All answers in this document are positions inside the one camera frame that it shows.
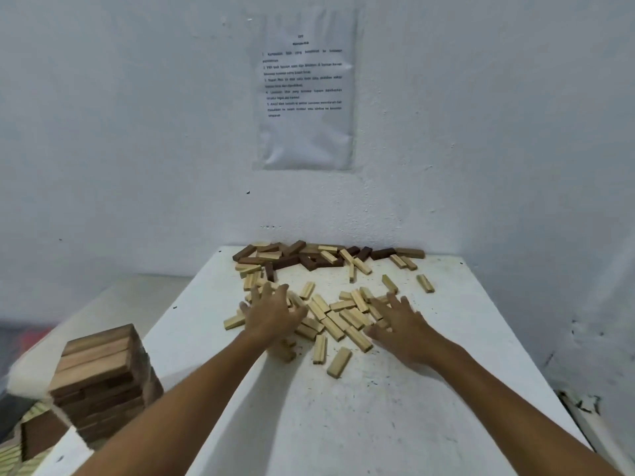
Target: stack of wooden blocks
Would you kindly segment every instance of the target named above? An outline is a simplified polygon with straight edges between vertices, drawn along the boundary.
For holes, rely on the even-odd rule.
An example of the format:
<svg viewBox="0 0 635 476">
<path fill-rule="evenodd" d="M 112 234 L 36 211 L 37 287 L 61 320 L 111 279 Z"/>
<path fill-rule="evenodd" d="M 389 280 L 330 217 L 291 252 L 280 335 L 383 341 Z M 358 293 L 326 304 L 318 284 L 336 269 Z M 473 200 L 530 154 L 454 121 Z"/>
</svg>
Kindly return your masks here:
<svg viewBox="0 0 635 476">
<path fill-rule="evenodd" d="M 66 344 L 49 386 L 57 407 L 91 449 L 163 395 L 134 326 Z"/>
</svg>

